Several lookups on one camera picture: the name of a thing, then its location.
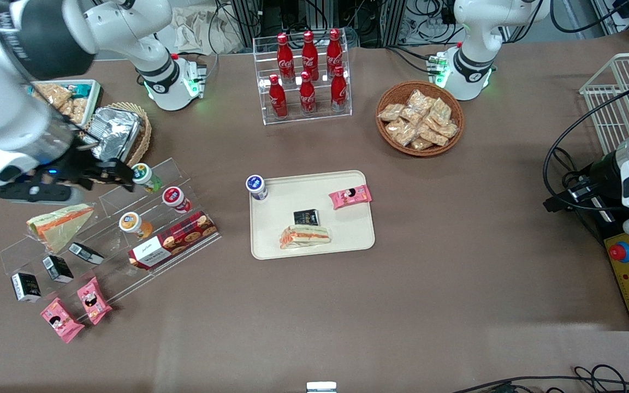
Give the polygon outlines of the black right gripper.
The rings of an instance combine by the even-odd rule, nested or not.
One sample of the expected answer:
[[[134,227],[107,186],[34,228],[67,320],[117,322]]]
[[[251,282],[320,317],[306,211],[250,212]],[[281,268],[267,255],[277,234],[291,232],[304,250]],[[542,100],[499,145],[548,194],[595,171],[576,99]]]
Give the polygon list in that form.
[[[132,170],[117,158],[100,161],[93,155],[90,146],[75,136],[67,152],[53,162],[33,170],[33,179],[45,184],[76,184],[81,187],[92,187],[95,182],[99,182],[134,192],[132,175],[122,176],[118,172]]]

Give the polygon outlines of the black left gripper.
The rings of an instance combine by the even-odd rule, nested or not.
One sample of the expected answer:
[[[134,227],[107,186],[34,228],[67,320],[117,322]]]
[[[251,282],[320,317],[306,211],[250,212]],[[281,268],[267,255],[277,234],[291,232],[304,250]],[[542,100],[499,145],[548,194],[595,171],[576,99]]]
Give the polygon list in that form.
[[[591,164],[589,176],[566,174],[566,190],[545,200],[544,208],[548,212],[587,211],[594,206],[589,202],[594,192],[619,200],[622,194],[620,173],[616,152],[610,152]]]

